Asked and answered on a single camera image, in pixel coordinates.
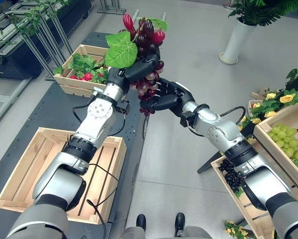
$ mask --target red grapes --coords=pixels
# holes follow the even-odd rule
[[[147,54],[155,53],[159,46],[162,45],[165,38],[165,33],[161,28],[154,28],[151,20],[143,17],[139,20],[139,26],[137,29],[133,26],[132,17],[128,14],[123,15],[123,24],[125,28],[130,32],[131,41],[133,41],[138,48],[137,59],[144,58]],[[142,79],[131,83],[131,89],[138,92],[138,98],[140,100],[148,101],[155,96],[156,90],[159,88],[157,81],[160,80],[159,74],[163,72],[164,62],[159,61],[155,70],[143,77]],[[141,113],[145,116],[154,114],[154,111],[141,108]]]

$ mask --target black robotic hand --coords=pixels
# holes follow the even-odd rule
[[[161,111],[170,109],[177,117],[181,117],[182,108],[188,101],[194,101],[190,91],[182,85],[160,78],[158,89],[150,100],[141,100],[140,111]]]

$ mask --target yellow flower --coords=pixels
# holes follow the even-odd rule
[[[294,99],[294,96],[295,94],[292,94],[292,95],[286,95],[286,96],[283,96],[283,97],[280,97],[279,101],[281,103],[287,103],[287,102],[290,102]]]
[[[257,107],[259,107],[260,106],[260,103],[255,103],[255,104],[253,104],[253,108],[257,108]]]
[[[266,95],[265,100],[273,99],[275,97],[276,97],[276,94],[275,93],[269,93],[269,94]]]
[[[241,120],[242,123],[244,123],[246,121],[246,116],[244,116]]]
[[[261,122],[260,118],[254,118],[254,119],[251,119],[250,121],[254,124],[258,124]]]
[[[274,116],[275,114],[277,114],[275,111],[269,111],[265,113],[264,117],[268,118],[268,117]]]
[[[243,236],[246,236],[248,234],[248,232],[246,232],[244,230],[240,230],[240,232],[242,233]]]

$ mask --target foot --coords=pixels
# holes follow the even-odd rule
[[[185,225],[185,216],[183,213],[178,213],[177,216],[175,217],[175,232],[174,232],[174,237],[176,238],[178,236],[178,231],[179,230],[184,230],[184,225]]]
[[[145,219],[145,215],[143,214],[138,215],[136,226],[143,228],[144,231],[146,230],[147,220]]]

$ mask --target wooden box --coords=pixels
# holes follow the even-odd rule
[[[80,45],[73,54],[78,53],[80,55],[90,55],[94,60],[101,60],[106,54],[107,48]],[[104,89],[104,84],[98,84],[89,81],[81,81],[76,79],[71,79],[69,77],[74,75],[73,69],[67,69],[68,63],[73,61],[73,54],[68,58],[68,60],[62,65],[65,69],[63,75],[56,74],[54,75],[55,80],[63,91],[67,94],[90,97],[94,92],[94,87]]]
[[[298,128],[298,105],[283,108],[276,115],[257,124],[254,129],[254,135],[258,141],[271,153],[280,166],[298,185],[298,168],[268,136],[272,127],[278,123],[283,123],[290,128]],[[298,139],[298,132],[295,134],[295,138]]]
[[[33,188],[56,154],[62,150],[67,137],[74,132],[50,128],[38,128],[24,154],[17,163],[11,176],[0,193],[0,208],[23,212],[33,204]],[[119,178],[126,153],[126,145],[121,137],[107,137],[90,161]],[[86,200],[95,205],[104,200],[115,190],[117,181],[99,167],[90,165],[83,176],[87,183],[86,190],[79,204],[67,212],[70,221],[100,224],[95,210]],[[108,220],[114,193],[99,207],[98,210],[106,222]]]
[[[287,183],[292,188],[293,196],[296,199],[298,199],[298,188],[292,183],[291,179],[282,171],[282,169],[275,163],[275,161],[269,156],[269,154],[263,149],[263,147],[259,145],[259,143],[254,141],[253,146],[257,152],[260,152],[263,156],[265,156],[265,158],[271,163],[272,168],[276,172],[278,172],[282,177],[284,177],[285,181],[287,181]],[[225,158],[226,157],[223,156],[213,161],[211,163],[212,167],[214,168],[215,172],[221,179],[222,183],[224,184],[230,196],[236,203],[237,207],[241,211],[246,222],[251,227],[256,238],[271,239],[272,231],[274,230],[274,227],[268,211],[262,211],[255,208],[251,204],[250,200],[248,199],[248,197],[244,192],[242,193],[240,198],[237,198],[234,192],[230,189],[230,186],[226,183],[223,172],[219,170],[219,166]]]

